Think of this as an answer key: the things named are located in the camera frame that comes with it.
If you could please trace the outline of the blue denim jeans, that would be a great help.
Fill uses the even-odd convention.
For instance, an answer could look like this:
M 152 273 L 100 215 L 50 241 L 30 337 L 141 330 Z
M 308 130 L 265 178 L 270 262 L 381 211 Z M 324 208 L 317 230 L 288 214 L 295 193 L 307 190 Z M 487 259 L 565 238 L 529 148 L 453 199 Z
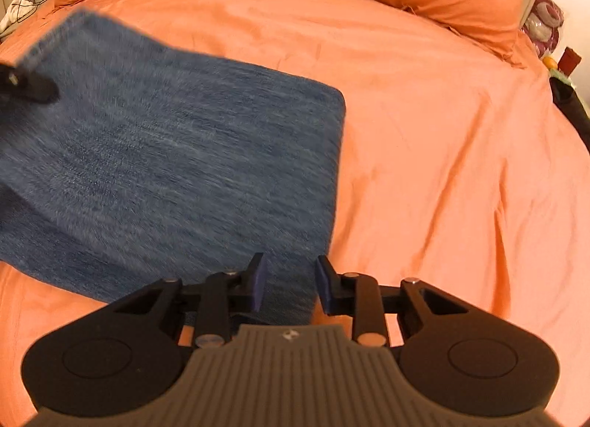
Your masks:
M 20 60 L 58 99 L 1 99 L 1 258 L 112 302 L 268 262 L 259 312 L 305 324 L 335 217 L 335 88 L 70 15 Z

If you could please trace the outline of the white cloth on nightstand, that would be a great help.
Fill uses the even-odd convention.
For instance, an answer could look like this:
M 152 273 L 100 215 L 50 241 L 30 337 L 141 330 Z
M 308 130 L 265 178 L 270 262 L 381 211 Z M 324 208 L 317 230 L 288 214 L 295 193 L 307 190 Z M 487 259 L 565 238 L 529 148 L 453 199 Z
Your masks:
M 0 21 L 0 33 L 4 33 L 13 24 L 24 20 L 34 12 L 36 4 L 29 0 L 12 0 Z

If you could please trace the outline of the orange bed sheet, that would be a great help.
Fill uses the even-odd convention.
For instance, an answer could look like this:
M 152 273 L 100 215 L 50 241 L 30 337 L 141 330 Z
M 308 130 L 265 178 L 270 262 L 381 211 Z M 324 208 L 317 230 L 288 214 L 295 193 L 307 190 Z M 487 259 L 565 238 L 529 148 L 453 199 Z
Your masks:
M 421 278 L 542 337 L 589 415 L 589 155 L 545 67 L 372 0 L 87 0 L 160 42 L 339 89 L 342 271 Z

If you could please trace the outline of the red box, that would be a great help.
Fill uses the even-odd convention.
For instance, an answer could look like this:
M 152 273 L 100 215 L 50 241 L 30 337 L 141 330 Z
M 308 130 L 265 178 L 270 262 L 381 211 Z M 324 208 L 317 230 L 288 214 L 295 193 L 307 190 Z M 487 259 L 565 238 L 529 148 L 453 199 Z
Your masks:
M 566 47 L 558 61 L 558 70 L 569 77 L 580 64 L 582 57 L 571 47 Z

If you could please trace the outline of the pink plush toy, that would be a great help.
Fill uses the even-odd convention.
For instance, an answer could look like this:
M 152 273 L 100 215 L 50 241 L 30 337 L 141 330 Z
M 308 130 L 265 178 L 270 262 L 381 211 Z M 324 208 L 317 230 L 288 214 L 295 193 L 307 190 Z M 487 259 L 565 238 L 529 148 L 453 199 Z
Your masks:
M 533 2 L 522 30 L 533 43 L 539 58 L 554 52 L 563 24 L 563 10 L 553 0 Z

